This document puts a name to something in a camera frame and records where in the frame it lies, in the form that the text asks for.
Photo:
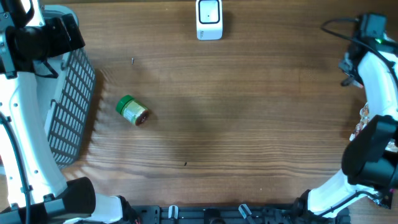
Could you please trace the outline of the cookie snack pouch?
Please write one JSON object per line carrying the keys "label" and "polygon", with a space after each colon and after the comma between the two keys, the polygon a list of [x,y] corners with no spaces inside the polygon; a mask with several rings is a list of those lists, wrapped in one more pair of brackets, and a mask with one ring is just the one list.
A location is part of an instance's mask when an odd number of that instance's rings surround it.
{"label": "cookie snack pouch", "polygon": [[[359,123],[356,125],[354,131],[352,132],[351,136],[349,137],[350,141],[353,141],[354,138],[366,127],[369,123],[369,106],[366,103],[364,107],[360,110],[359,115],[361,117]],[[397,145],[394,139],[391,139],[386,146],[387,151],[397,152]]]}

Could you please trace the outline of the green lid jar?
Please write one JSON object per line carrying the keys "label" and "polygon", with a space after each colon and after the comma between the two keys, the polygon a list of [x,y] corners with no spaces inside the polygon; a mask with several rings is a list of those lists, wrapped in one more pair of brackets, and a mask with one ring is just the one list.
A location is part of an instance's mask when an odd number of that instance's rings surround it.
{"label": "green lid jar", "polygon": [[118,101],[116,111],[135,126],[141,125],[149,116],[149,109],[131,95]]}

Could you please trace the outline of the hex wrench set packet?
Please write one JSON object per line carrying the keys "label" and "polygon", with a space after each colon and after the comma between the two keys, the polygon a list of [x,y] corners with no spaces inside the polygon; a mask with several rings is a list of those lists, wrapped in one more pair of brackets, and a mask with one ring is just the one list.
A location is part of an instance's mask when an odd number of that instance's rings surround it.
{"label": "hex wrench set packet", "polygon": [[390,210],[392,208],[393,194],[394,194],[394,189],[390,189],[389,191],[378,192],[373,202],[379,207]]}

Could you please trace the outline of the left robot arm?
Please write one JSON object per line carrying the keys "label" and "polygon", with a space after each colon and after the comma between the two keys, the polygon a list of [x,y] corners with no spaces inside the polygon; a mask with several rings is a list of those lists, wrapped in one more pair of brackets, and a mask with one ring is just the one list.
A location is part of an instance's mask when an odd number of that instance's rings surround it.
{"label": "left robot arm", "polygon": [[1,2],[2,223],[139,223],[121,196],[66,180],[78,159],[96,83],[78,18],[63,6]]}

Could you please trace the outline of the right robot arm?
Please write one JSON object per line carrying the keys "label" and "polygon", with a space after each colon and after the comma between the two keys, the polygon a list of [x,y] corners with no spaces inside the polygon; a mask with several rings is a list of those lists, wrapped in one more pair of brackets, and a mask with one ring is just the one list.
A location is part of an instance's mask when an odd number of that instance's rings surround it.
{"label": "right robot arm", "polygon": [[328,21],[320,28],[350,42],[339,63],[348,76],[341,84],[364,88],[368,122],[347,145],[332,178],[287,209],[275,209],[291,223],[348,223],[349,205],[363,197],[382,203],[397,189],[397,153],[388,149],[397,144],[397,42],[388,38],[382,14],[336,21],[355,23],[350,37],[327,29]]}

